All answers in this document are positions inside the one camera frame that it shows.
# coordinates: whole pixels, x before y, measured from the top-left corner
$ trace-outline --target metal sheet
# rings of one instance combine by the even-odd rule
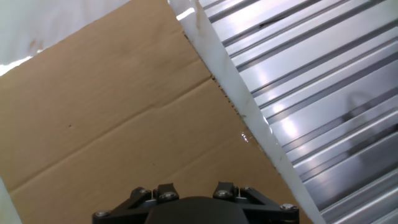
[[[330,144],[327,147],[319,150],[317,153],[305,158],[304,160],[296,163],[294,168],[298,172],[299,175],[303,175],[304,173],[328,162],[330,158],[334,158],[339,156],[340,154],[345,154],[340,156],[340,159],[346,159],[350,156],[349,150],[353,147],[357,146],[361,142],[375,136],[376,134],[384,131],[387,128],[390,128],[394,124],[398,123],[398,110],[393,111],[385,115],[384,117],[373,121],[365,125],[365,127],[361,128],[360,131],[353,132],[344,138],[341,138],[334,143]]]
[[[326,222],[332,223],[366,204],[366,202],[372,201],[380,195],[388,193],[396,186],[398,186],[398,169],[393,170],[367,186],[359,189],[352,195],[349,195],[343,200],[328,207],[322,211],[322,215]],[[389,209],[380,212],[376,217],[381,216],[383,213],[387,213],[388,210]]]
[[[398,86],[398,61],[323,97],[271,125],[281,145],[344,115],[367,101]]]
[[[372,222],[372,224],[397,224],[398,223],[398,208],[394,211],[384,215],[378,220]]]
[[[398,133],[304,182],[320,210],[364,187],[398,166]]]
[[[371,108],[370,110],[360,114],[359,116],[333,128],[325,134],[322,134],[289,151],[287,153],[287,157],[293,162],[293,164],[296,164],[298,161],[302,160],[302,158],[306,158],[309,154],[314,153],[327,144],[336,141],[337,139],[343,138],[350,133],[354,133],[354,130],[361,131],[362,129],[358,128],[366,125],[372,120],[375,120],[388,112],[393,113],[393,111],[397,109],[397,105],[398,96],[394,96],[380,105],[377,105],[374,108]]]
[[[322,2],[323,4],[329,4],[333,2]],[[261,54],[264,54],[264,52],[270,51],[274,48],[280,47],[282,44],[287,43],[288,41],[292,41],[292,39],[296,38],[297,36],[303,35],[307,32],[309,32],[312,29],[315,29],[319,27],[322,24],[325,24],[329,22],[331,19],[343,15],[344,13],[347,13],[348,11],[367,3],[367,0],[357,0],[357,1],[348,1],[345,2],[344,4],[335,7],[334,9],[330,9],[329,11],[320,14],[314,19],[311,19],[309,21],[305,21],[301,23],[300,25],[297,25],[279,35],[273,34],[272,36],[268,37],[266,42],[263,42],[235,57],[232,58],[232,61],[236,66],[239,66],[241,64],[244,64],[246,61],[257,57]],[[294,21],[294,18],[287,18],[290,21]],[[270,28],[265,28],[262,30],[262,32],[270,31]]]
[[[333,9],[334,6],[338,6],[344,2],[341,0],[320,1],[227,46],[226,50],[230,55],[236,55],[244,51],[244,49],[254,47],[256,44],[260,44],[288,30],[294,29],[311,18],[322,14],[322,11],[329,10],[330,8]]]
[[[255,97],[255,101],[262,105],[262,112],[268,118],[396,53],[397,37],[398,28],[392,29]]]
[[[305,0],[258,1],[213,23],[213,27],[221,41],[225,41],[303,2]]]
[[[394,22],[397,19],[395,5],[395,0],[382,2],[303,40],[300,44],[293,45],[279,54],[248,67],[241,72],[241,76],[249,91],[258,90],[289,72],[293,72],[363,35]],[[364,17],[372,17],[373,19],[369,20],[364,26]],[[344,35],[336,35],[336,33],[342,32],[344,32]]]
[[[398,187],[393,188],[384,195],[368,202],[353,213],[333,222],[335,224],[369,223],[382,217],[391,208],[398,207]]]

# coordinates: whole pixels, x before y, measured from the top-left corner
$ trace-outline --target white surface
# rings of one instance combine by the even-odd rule
[[[218,83],[223,87],[305,213],[314,223],[325,223],[299,175],[266,123],[200,3],[197,0],[169,0],[169,3],[177,17],[185,11],[194,9],[194,13],[186,15],[180,20],[188,39]]]
[[[0,0],[0,76],[128,0]]]
[[[21,224],[11,198],[6,187],[0,178],[0,223],[1,224]]]

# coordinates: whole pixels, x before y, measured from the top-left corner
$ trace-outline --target cardboard box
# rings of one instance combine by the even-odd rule
[[[0,176],[24,224],[90,223],[169,182],[298,205],[167,1],[131,1],[0,77],[0,108]]]

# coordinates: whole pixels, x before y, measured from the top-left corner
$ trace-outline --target corrugated metal panel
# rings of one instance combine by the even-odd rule
[[[394,218],[398,1],[200,3],[326,222]]]

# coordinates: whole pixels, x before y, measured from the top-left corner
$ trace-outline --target bolt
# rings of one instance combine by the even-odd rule
[[[174,197],[176,197],[177,196],[177,194],[176,193],[174,193],[174,192],[166,192],[166,193],[164,193],[164,194],[162,194],[161,196],[159,196],[161,199],[171,199],[171,198],[174,198]]]
[[[283,210],[295,210],[295,209],[297,209],[297,207],[295,205],[287,204],[287,203],[281,205],[280,208],[283,209]]]
[[[232,196],[231,192],[228,192],[226,190],[219,190],[216,192],[216,195],[219,197],[230,197]]]
[[[103,211],[98,211],[95,213],[96,217],[105,217],[111,213],[110,210],[103,210]]]

